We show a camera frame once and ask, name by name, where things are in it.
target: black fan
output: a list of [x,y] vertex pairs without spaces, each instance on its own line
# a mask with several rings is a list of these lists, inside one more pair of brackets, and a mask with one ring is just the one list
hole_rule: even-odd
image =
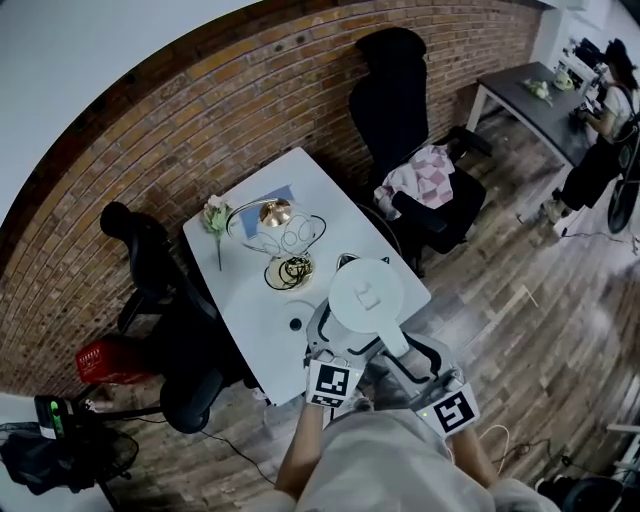
[[122,475],[138,454],[130,436],[101,423],[60,439],[44,437],[38,423],[0,425],[0,456],[11,479],[35,495],[54,487],[77,493]]

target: office chair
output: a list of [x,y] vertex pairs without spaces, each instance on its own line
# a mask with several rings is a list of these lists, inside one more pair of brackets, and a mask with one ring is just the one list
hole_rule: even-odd
[[224,387],[242,379],[248,387],[257,383],[212,301],[172,258],[167,232],[158,221],[113,202],[103,210],[100,227],[126,244],[137,289],[118,318],[118,328],[124,334],[137,315],[162,314],[144,340],[153,368],[166,378],[160,409],[176,430],[198,432]]
[[[369,75],[356,84],[349,97],[353,121],[373,157],[370,186],[378,187],[386,175],[405,163],[426,142],[426,46],[414,32],[393,27],[369,34],[356,42],[369,65]],[[452,144],[449,158],[455,164],[469,149],[491,156],[491,145],[468,130],[455,127],[438,145]],[[453,199],[437,209],[427,208],[404,192],[393,198],[402,214],[392,221],[405,257],[420,260],[423,245],[446,254],[465,241],[465,235],[482,208],[486,191],[466,172],[449,176]]]

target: gray desk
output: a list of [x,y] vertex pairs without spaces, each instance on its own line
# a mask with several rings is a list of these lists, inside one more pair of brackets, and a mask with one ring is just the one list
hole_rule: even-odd
[[[549,84],[553,106],[533,96],[522,85],[527,78],[545,80]],[[583,97],[575,91],[555,88],[553,78],[553,72],[539,62],[481,77],[467,123],[467,129],[475,131],[486,99],[490,97],[524,123],[562,162],[563,167],[552,182],[519,211],[520,218],[524,219],[537,211],[554,188],[562,186],[571,169],[582,161],[589,149],[584,130],[576,130],[569,123],[569,113],[582,103]]]

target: pink checkered cloth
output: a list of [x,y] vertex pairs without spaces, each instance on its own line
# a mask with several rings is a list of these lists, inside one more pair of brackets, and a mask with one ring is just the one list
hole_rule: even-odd
[[400,212],[391,204],[396,192],[404,192],[435,210],[453,199],[449,174],[454,171],[444,147],[427,145],[406,164],[391,171],[373,196],[387,220],[400,217]]

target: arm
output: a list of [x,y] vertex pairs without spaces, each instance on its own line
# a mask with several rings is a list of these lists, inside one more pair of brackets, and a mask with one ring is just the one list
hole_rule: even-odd
[[324,408],[304,404],[298,428],[282,461],[275,489],[298,500],[320,460]]
[[498,482],[498,472],[480,445],[473,428],[467,428],[451,436],[456,466],[484,488]]
[[586,114],[585,117],[586,123],[603,137],[608,137],[611,134],[615,119],[615,114],[606,107],[604,108],[600,119],[592,116],[591,114]]

